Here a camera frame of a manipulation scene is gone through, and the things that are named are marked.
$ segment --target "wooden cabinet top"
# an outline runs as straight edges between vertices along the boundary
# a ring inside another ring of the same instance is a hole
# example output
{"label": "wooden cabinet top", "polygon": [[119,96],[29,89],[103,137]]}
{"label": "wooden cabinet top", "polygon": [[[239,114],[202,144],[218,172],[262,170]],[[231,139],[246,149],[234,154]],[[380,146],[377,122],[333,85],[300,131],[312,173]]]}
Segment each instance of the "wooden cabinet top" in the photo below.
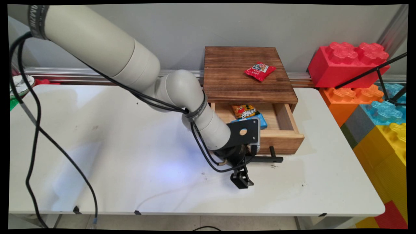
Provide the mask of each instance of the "wooden cabinet top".
{"label": "wooden cabinet top", "polygon": [[[260,82],[244,73],[256,62],[276,70]],[[297,103],[274,47],[205,47],[203,88],[209,102]]]}

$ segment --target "floor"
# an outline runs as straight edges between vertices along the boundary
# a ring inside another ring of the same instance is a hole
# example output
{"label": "floor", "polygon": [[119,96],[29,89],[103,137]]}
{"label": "floor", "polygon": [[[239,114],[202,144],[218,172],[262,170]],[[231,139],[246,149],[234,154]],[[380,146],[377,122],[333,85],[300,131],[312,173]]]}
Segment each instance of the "floor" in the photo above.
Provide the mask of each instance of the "floor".
{"label": "floor", "polygon": [[[88,214],[63,214],[55,227],[67,229],[89,229],[92,225],[93,218],[93,215]],[[192,231],[202,226],[213,226],[222,231],[297,229],[294,217],[188,215],[99,215],[97,229]],[[215,230],[211,228],[204,228],[202,231]]]}

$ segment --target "white bowl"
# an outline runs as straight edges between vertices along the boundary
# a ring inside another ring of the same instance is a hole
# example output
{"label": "white bowl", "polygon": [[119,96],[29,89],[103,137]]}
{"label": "white bowl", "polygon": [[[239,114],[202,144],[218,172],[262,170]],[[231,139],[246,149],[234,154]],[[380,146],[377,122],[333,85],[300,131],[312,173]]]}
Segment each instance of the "white bowl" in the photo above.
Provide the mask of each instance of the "white bowl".
{"label": "white bowl", "polygon": [[[26,75],[26,77],[27,77],[27,80],[29,81],[30,86],[33,87],[35,85],[35,79],[33,78],[33,76]],[[19,94],[19,96],[24,96],[25,94],[29,92],[29,89],[27,88],[21,75],[13,76],[13,81],[15,83],[17,93]],[[10,99],[13,99],[15,98],[15,96],[13,95],[10,84],[9,84],[9,88],[10,88]]]}

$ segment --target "giant lego block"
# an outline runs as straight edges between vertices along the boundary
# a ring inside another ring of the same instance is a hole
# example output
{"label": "giant lego block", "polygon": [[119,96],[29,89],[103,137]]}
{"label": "giant lego block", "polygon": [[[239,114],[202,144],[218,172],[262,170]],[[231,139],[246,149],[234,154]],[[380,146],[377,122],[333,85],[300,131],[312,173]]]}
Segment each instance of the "giant lego block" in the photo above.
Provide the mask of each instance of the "giant lego block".
{"label": "giant lego block", "polygon": [[370,88],[320,88],[322,98],[327,104],[338,126],[341,127],[359,104],[382,101],[384,93],[376,85]]}
{"label": "giant lego block", "polygon": [[[376,43],[361,43],[359,47],[343,42],[321,46],[308,66],[315,87],[335,87],[386,61],[389,55]],[[380,69],[384,74],[389,65]],[[368,74],[344,88],[369,88],[378,79],[376,72]]]}
{"label": "giant lego block", "polygon": [[376,126],[354,153],[382,201],[392,200],[407,222],[406,123]]}
{"label": "giant lego block", "polygon": [[351,149],[355,148],[358,143],[354,140],[354,137],[352,136],[351,132],[345,124],[341,126],[341,132],[344,134],[344,137],[348,141],[348,144],[351,147]]}
{"label": "giant lego block", "polygon": [[406,123],[376,126],[359,145],[367,152],[373,168],[394,153],[406,160]]}
{"label": "giant lego block", "polygon": [[356,142],[360,142],[376,125],[404,123],[403,113],[392,103],[372,102],[359,105],[345,122]]}
{"label": "giant lego block", "polygon": [[[386,92],[387,95],[389,96],[389,98],[394,97],[401,89],[404,88],[403,85],[400,84],[385,84],[384,87],[386,88]],[[406,103],[406,94],[404,93],[398,100],[397,103]],[[406,106],[397,106],[396,109],[398,111],[400,111],[401,113],[403,113],[403,120],[406,122]]]}
{"label": "giant lego block", "polygon": [[380,228],[374,217],[367,217],[356,223],[357,228]]}
{"label": "giant lego block", "polygon": [[360,162],[361,166],[363,167],[364,171],[366,172],[368,179],[370,179],[371,183],[373,184],[374,189],[377,191],[381,201],[383,204],[391,201],[391,197],[387,193],[386,189],[383,187],[382,182],[377,177],[373,167],[370,165],[368,161],[368,152],[366,152],[365,148],[362,147],[362,143],[360,142],[354,149],[353,149],[355,156],[357,157],[358,161]]}
{"label": "giant lego block", "polygon": [[[389,96],[389,98],[394,97],[401,89],[404,88],[403,85],[400,84],[384,84],[384,87],[386,88],[386,92],[387,95]],[[398,103],[406,103],[406,93],[404,93],[398,100]]]}
{"label": "giant lego block", "polygon": [[393,201],[387,202],[384,206],[386,207],[386,211],[374,218],[380,228],[408,229],[407,223],[400,215],[400,212]]}
{"label": "giant lego block", "polygon": [[375,174],[407,223],[406,158],[394,153],[381,162]]}

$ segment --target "wooden cabinet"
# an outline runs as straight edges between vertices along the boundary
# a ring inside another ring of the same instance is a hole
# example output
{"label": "wooden cabinet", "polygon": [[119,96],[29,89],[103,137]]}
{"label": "wooden cabinet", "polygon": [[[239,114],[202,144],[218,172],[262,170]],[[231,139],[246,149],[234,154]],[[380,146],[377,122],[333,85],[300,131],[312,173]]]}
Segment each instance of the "wooden cabinet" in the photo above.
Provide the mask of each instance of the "wooden cabinet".
{"label": "wooden cabinet", "polygon": [[[263,82],[244,71],[256,62],[276,67]],[[297,97],[274,47],[205,47],[204,91],[217,115],[229,123],[236,120],[231,105],[251,104],[262,113],[267,128],[260,131],[260,151],[294,154],[304,136],[292,112]]]}

